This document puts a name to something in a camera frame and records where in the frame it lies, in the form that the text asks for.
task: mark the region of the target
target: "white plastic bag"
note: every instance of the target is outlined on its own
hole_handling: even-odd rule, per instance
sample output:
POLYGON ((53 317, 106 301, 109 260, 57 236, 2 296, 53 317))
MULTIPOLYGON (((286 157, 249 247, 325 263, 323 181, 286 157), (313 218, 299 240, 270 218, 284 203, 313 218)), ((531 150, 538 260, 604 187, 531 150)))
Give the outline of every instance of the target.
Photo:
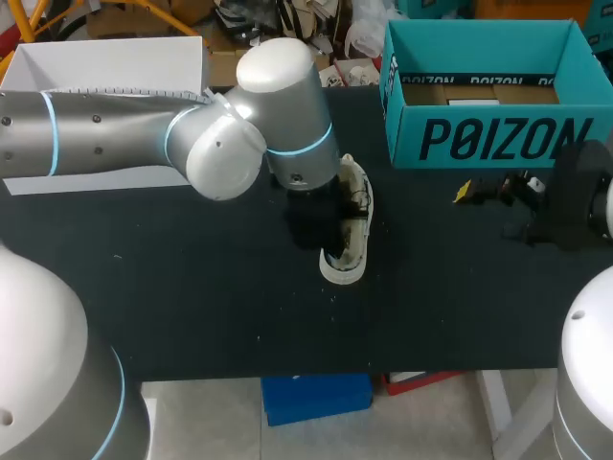
POLYGON ((345 56, 350 46, 369 58, 378 58, 383 52, 385 26, 391 19, 407 19, 394 8, 393 0, 353 0, 352 25, 345 38, 345 56))

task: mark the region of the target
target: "robotic arm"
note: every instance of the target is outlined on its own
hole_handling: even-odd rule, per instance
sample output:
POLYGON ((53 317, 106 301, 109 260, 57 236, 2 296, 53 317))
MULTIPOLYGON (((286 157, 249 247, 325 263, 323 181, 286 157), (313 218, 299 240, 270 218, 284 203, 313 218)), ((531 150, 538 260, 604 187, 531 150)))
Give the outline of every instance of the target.
MULTIPOLYGON (((310 201, 334 208, 338 147, 307 46, 267 41, 237 74, 225 96, 0 93, 0 178, 163 165, 221 200, 253 184, 266 154, 301 211, 310 201)), ((69 287, 1 242, 0 324, 10 325, 0 333, 0 376, 10 376, 0 378, 2 460, 145 459, 148 415, 119 357, 69 287)))
POLYGON ((266 154, 289 191, 330 183, 338 147, 308 47, 292 38, 264 42, 241 59, 237 77, 225 97, 2 93, 0 178, 163 165, 220 200, 244 193, 266 154))

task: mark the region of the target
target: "shoe sole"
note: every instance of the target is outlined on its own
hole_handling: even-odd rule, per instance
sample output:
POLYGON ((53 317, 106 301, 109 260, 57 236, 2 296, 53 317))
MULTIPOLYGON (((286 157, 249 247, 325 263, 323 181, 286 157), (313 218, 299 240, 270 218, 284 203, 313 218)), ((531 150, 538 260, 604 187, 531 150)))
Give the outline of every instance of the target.
POLYGON ((357 168, 358 172, 362 174, 363 180, 368 190, 368 195, 370 197, 370 202, 368 206, 368 217, 366 218, 366 226, 364 228, 364 235, 363 235, 363 238, 364 238, 363 255, 362 255, 362 258, 360 259, 360 262, 355 268, 352 268, 351 270, 337 270, 336 268, 334 268, 328 263, 328 261, 326 260, 326 254, 324 253, 323 249, 319 253, 319 269, 321 270, 322 275, 324 275, 324 278, 326 278, 331 283, 334 283, 336 285, 342 285, 342 286, 355 283, 360 278, 362 278, 362 275, 364 275, 364 271, 366 270, 366 260, 367 260, 367 255, 368 255, 368 237, 369 237, 370 230, 371 230, 371 222, 373 220, 373 211, 375 209, 375 198, 373 197, 373 186, 371 185, 371 181, 368 178, 368 175, 366 175, 366 172, 362 169, 362 167, 355 160, 352 159, 349 161, 352 161, 353 162, 352 166, 354 168, 357 168))

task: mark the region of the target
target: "shoe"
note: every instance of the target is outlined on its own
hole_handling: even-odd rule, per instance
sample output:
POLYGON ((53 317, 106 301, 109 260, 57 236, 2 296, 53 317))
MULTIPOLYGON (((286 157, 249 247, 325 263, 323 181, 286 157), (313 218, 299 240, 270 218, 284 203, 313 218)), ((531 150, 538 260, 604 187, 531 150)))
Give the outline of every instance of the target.
POLYGON ((350 285, 359 280, 366 269, 368 236, 375 202, 371 181, 351 155, 347 154, 341 158, 339 178, 341 184, 349 186, 351 200, 361 211, 361 216, 342 221, 345 250, 337 259, 322 249, 319 268, 324 278, 331 283, 350 285))

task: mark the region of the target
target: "black tabletop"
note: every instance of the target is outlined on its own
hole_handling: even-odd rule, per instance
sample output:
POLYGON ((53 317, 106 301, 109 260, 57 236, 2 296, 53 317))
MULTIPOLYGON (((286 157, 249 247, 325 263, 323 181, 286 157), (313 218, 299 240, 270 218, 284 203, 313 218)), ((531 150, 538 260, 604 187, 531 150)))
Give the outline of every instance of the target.
POLYGON ((53 270, 137 380, 556 366, 608 251, 504 241, 521 206, 459 207, 475 171, 390 166, 378 92, 328 90, 342 152, 375 189, 368 265, 334 286, 296 248, 262 171, 214 203, 190 187, 0 198, 0 238, 53 270))

